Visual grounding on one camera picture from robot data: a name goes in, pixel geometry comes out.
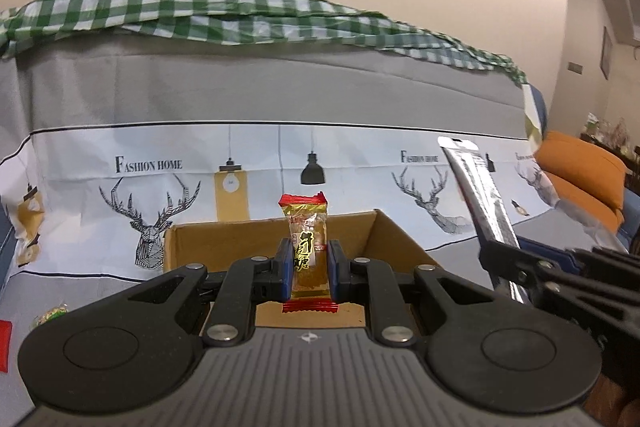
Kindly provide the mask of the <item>silver foil snack packet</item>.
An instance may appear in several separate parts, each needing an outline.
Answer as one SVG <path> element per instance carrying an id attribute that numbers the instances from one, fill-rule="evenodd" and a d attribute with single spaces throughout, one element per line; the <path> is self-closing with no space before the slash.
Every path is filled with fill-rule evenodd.
<path id="1" fill-rule="evenodd" d="M 444 152 L 469 208 L 480 249 L 490 243 L 520 248 L 502 196 L 478 146 L 469 140 L 440 136 Z"/>

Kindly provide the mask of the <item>round puffed rice cake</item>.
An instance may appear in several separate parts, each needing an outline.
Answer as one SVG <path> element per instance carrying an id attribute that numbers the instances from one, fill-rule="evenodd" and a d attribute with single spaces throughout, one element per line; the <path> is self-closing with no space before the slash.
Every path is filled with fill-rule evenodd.
<path id="1" fill-rule="evenodd" d="M 60 303 L 59 305 L 38 314 L 34 318 L 34 321 L 32 321 L 32 326 L 30 326 L 30 329 L 35 329 L 36 327 L 46 324 L 54 319 L 57 319 L 58 317 L 62 317 L 67 312 L 68 306 L 66 305 L 66 303 Z"/>

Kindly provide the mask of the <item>red snack packet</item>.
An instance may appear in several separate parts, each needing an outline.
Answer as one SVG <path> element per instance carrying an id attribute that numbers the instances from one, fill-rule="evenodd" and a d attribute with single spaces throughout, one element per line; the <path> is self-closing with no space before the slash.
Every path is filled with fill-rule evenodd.
<path id="1" fill-rule="evenodd" d="M 0 372 L 6 373 L 9 365 L 9 353 L 13 325 L 9 321 L 0 321 Z"/>

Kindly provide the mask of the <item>small golden red candy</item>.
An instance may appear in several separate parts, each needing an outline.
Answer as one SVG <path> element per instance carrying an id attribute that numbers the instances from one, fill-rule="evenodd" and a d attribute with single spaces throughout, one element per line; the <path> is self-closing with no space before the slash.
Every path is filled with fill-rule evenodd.
<path id="1" fill-rule="evenodd" d="M 312 196 L 283 194 L 279 200 L 293 248 L 291 298 L 284 313 L 336 313 L 329 279 L 328 201 L 322 192 Z"/>

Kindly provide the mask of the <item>orange cushion lower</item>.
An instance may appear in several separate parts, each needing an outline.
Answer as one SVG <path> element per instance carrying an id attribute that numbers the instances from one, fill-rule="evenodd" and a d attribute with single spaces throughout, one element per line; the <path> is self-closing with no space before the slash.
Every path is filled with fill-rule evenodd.
<path id="1" fill-rule="evenodd" d="M 556 193 L 560 196 L 560 199 L 566 199 L 580 209 L 585 210 L 590 216 L 598 219 L 608 231 L 616 233 L 623 224 L 624 216 L 619 209 L 608 207 L 604 202 L 596 199 L 576 185 L 567 182 L 559 176 L 555 176 L 553 173 L 547 172 L 547 176 L 552 182 Z"/>

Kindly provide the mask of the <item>orange cushion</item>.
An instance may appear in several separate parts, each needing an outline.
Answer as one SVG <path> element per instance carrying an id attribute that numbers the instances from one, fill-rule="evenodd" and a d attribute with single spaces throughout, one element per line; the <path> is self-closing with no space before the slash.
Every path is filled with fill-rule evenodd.
<path id="1" fill-rule="evenodd" d="M 627 169 L 620 158 L 604 148 L 550 131 L 535 159 L 545 173 L 576 185 L 612 209 L 623 209 Z"/>
<path id="2" fill-rule="evenodd" d="M 590 216 L 598 219 L 608 231 L 616 233 L 623 224 L 624 216 L 619 209 L 608 207 L 604 202 L 596 199 L 576 185 L 567 182 L 559 176 L 555 176 L 553 173 L 547 172 L 547 176 L 552 182 L 556 193 L 560 196 L 560 199 L 566 199 L 580 209 L 585 210 Z"/>

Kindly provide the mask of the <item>orange cushion upper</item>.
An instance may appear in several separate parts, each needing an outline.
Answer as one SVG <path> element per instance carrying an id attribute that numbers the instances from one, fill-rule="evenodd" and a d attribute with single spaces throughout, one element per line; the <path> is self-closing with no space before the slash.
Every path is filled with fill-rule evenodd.
<path id="1" fill-rule="evenodd" d="M 623 209 L 627 169 L 620 158 L 604 148 L 550 131 L 535 159 L 545 173 L 576 185 L 612 209 Z"/>

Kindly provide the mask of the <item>blue cushion far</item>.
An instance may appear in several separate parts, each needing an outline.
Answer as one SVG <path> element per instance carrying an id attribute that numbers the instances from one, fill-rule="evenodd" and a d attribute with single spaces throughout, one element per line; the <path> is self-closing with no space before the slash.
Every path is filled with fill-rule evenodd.
<path id="1" fill-rule="evenodd" d="M 537 150 L 544 141 L 547 130 L 547 107 L 542 93 L 532 84 L 527 83 L 522 87 L 525 110 L 525 130 L 529 144 Z"/>

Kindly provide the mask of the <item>brown cardboard box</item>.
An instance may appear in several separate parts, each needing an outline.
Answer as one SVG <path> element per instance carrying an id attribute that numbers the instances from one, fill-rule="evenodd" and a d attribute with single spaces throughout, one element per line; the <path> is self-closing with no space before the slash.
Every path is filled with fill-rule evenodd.
<path id="1" fill-rule="evenodd" d="M 383 260 L 399 273 L 409 273 L 417 265 L 435 262 L 399 225 L 378 209 L 330 216 L 326 226 L 329 239 L 339 241 L 349 259 L 368 257 Z M 198 262 L 210 272 L 224 271 L 239 259 L 274 256 L 282 239 L 289 235 L 288 221 L 283 218 L 174 225 L 165 233 L 164 269 L 170 271 Z M 280 303 L 263 303 L 257 307 L 256 324 L 285 329 L 348 329 L 364 325 L 364 309 L 345 303 L 335 313 L 285 313 Z"/>

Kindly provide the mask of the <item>grey deer print sofa cover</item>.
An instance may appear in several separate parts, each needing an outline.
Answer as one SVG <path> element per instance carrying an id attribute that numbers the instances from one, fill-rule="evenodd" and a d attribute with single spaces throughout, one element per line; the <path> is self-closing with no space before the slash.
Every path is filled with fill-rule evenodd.
<path id="1" fill-rule="evenodd" d="M 530 181 L 523 93 L 503 75 L 475 74 L 346 46 L 226 48 L 150 37 L 80 36 L 1 64 L 1 202 L 34 192 L 40 251 L 14 265 L 1 315 L 23 337 L 57 303 L 83 305 L 150 276 L 139 233 L 107 207 L 111 193 L 145 223 L 183 193 L 178 221 L 277 217 L 283 193 L 308 194 L 316 154 L 329 210 L 382 210 L 424 251 L 474 282 L 487 277 L 461 195 L 448 180 L 435 216 L 402 193 L 427 194 L 448 170 L 436 139 L 448 130 L 495 161 L 510 217 L 529 237 L 589 243 Z"/>

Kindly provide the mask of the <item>green checkered cloth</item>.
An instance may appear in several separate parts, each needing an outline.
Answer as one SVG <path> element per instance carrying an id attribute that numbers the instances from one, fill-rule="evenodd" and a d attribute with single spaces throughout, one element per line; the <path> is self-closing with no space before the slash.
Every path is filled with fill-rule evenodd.
<path id="1" fill-rule="evenodd" d="M 328 0 L 32 0 L 2 12 L 1 55 L 103 31 L 218 46 L 344 44 L 527 82 L 511 57 Z"/>

